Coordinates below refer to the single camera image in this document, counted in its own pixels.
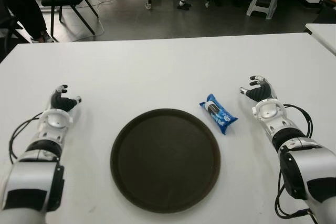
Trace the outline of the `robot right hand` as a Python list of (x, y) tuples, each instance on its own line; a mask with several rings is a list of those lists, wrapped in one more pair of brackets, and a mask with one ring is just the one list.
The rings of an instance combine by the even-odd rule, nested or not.
[(272, 85), (268, 82), (265, 77), (262, 76), (251, 76), (250, 86), (253, 89), (245, 89), (240, 87), (239, 91), (241, 94), (247, 96), (248, 98), (260, 102), (265, 99), (276, 99), (276, 93)]

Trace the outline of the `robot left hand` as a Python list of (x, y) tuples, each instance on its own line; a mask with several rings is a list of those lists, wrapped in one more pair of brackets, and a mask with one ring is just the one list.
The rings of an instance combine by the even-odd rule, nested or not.
[(50, 97), (50, 108), (51, 109), (61, 109), (63, 111), (69, 112), (76, 105), (82, 102), (82, 98), (77, 96), (74, 99), (63, 97), (62, 95), (67, 93), (68, 86), (66, 84), (58, 86)]

